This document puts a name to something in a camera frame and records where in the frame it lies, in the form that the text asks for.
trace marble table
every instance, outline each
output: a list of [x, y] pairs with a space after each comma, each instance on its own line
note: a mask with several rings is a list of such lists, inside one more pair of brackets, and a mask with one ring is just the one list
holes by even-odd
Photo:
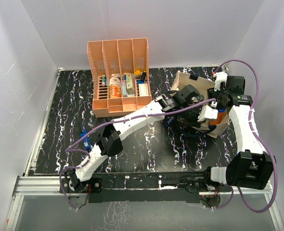
[[[151, 68], [152, 97], [172, 86], [178, 70], [212, 79], [214, 67]], [[93, 81], [90, 70], [66, 70], [60, 73], [49, 119], [42, 138], [35, 172], [29, 175], [58, 174], [64, 166], [77, 166], [81, 153], [65, 149], [79, 139], [79, 123], [87, 130], [99, 125], [92, 111]], [[110, 157], [97, 172], [172, 172], [201, 171], [208, 166], [227, 166], [236, 155], [232, 126], [216, 139], [204, 135], [186, 138], [174, 128], [163, 128], [161, 122], [150, 124], [123, 141], [124, 150]]]

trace blue tool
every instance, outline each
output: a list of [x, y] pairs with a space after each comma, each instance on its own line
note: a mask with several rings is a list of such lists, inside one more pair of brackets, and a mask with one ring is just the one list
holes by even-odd
[[[79, 123], [79, 124], [80, 124], [80, 137], [83, 137], [83, 136], [85, 136], [86, 133], [88, 133], [88, 132], [86, 131], [86, 128], [85, 128], [81, 123]], [[89, 139], [89, 137], [86, 137], [86, 138], [82, 141], [82, 143], [83, 143], [83, 147], [84, 147], [84, 149], [85, 149], [86, 151], [90, 151], [90, 150], [92, 149], [92, 146], [91, 146], [91, 144], [90, 144], [90, 139]]]

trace purple hose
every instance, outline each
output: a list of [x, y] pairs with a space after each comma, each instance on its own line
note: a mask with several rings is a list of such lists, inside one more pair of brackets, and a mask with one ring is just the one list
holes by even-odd
[[[256, 102], [257, 102], [257, 99], [258, 99], [258, 93], [259, 93], [259, 81], [258, 81], [258, 76], [254, 70], [254, 68], [248, 64], [247, 62], [245, 61], [242, 61], [242, 60], [238, 60], [238, 59], [231, 59], [231, 60], [228, 60], [228, 61], [225, 61], [224, 63], [222, 63], [216, 70], [215, 72], [217, 72], [223, 65], [229, 63], [229, 62], [232, 62], [232, 61], [235, 61], [235, 62], [240, 62], [240, 63], [243, 63], [245, 65], [247, 65], [253, 72], [253, 75], [256, 79], [256, 83], [257, 83], [257, 91], [256, 91], [256, 96], [252, 102], [252, 105], [250, 107], [250, 111], [249, 111], [249, 116], [248, 116], [248, 121], [251, 120], [251, 116], [252, 116], [252, 109], [254, 108]], [[249, 126], [250, 126], [250, 129], [253, 131], [253, 135], [254, 137], [264, 146], [264, 148], [266, 149], [267, 153], [269, 154], [269, 156], [271, 157], [271, 162], [272, 162], [272, 166], [273, 166], [273, 192], [272, 192], [272, 196], [271, 196], [271, 199], [269, 201], [269, 203], [263, 208], [263, 209], [255, 209], [255, 208], [252, 208], [248, 201], [245, 199], [245, 196], [243, 195], [243, 192], [242, 190], [238, 187], [238, 190], [239, 190], [239, 193], [240, 193], [240, 196], [244, 202], [244, 204], [253, 212], [256, 212], [256, 213], [263, 213], [265, 211], [267, 211], [273, 204], [273, 202], [275, 201], [275, 198], [276, 198], [276, 195], [277, 195], [277, 190], [278, 190], [278, 169], [277, 169], [277, 165], [276, 165], [276, 160], [272, 154], [272, 151], [271, 149], [267, 146], [267, 144], [257, 135], [257, 133], [254, 131], [253, 127], [252, 127], [252, 123], [249, 122]]]
[[116, 124], [116, 123], [123, 123], [123, 122], [127, 122], [131, 119], [137, 119], [137, 118], [141, 118], [141, 117], [146, 117], [146, 116], [169, 116], [169, 115], [174, 115], [174, 114], [178, 114], [178, 113], [181, 113], [181, 112], [184, 112], [184, 111], [187, 111], [187, 110], [190, 110], [192, 108], [195, 108], [195, 107], [199, 107], [205, 103], [209, 103], [209, 102], [216, 102], [216, 99], [208, 99], [208, 100], [204, 100], [202, 102], [199, 102], [197, 104], [194, 104], [194, 105], [191, 105], [189, 107], [186, 107], [186, 108], [183, 108], [183, 109], [180, 109], [180, 110], [177, 110], [177, 111], [174, 111], [174, 112], [168, 112], [168, 113], [157, 113], [157, 114], [148, 114], [148, 115], [136, 115], [130, 119], [122, 119], [122, 120], [118, 120], [118, 121], [110, 121], [110, 122], [106, 122], [106, 123], [103, 123], [103, 124], [100, 124], [98, 125], [97, 127], [93, 128], [91, 131], [89, 131], [87, 134], [85, 134], [83, 137], [81, 137], [79, 140], [77, 140], [74, 144], [70, 145], [65, 151], [66, 152], [74, 152], [74, 151], [77, 151], [77, 152], [82, 152], [82, 153], [86, 153], [87, 156], [88, 156], [88, 160], [81, 166], [77, 166], [77, 167], [65, 167], [61, 173], [60, 173], [60, 185], [61, 185], [61, 190], [62, 190], [62, 193], [64, 194], [64, 196], [66, 197], [67, 201], [71, 204], [72, 207], [74, 207], [75, 209], [78, 209], [69, 199], [69, 197], [67, 196], [67, 194], [65, 193], [65, 190], [64, 190], [64, 187], [62, 185], [62, 175], [69, 169], [78, 169], [78, 168], [81, 168], [81, 167], [84, 167], [85, 165], [88, 164], [88, 162], [90, 161], [90, 154], [85, 151], [85, 150], [82, 150], [82, 149], [73, 149], [78, 143], [80, 143], [82, 140], [84, 140], [87, 136], [91, 135], [94, 131], [98, 130], [99, 128], [102, 128], [104, 126], [107, 126], [109, 124]]

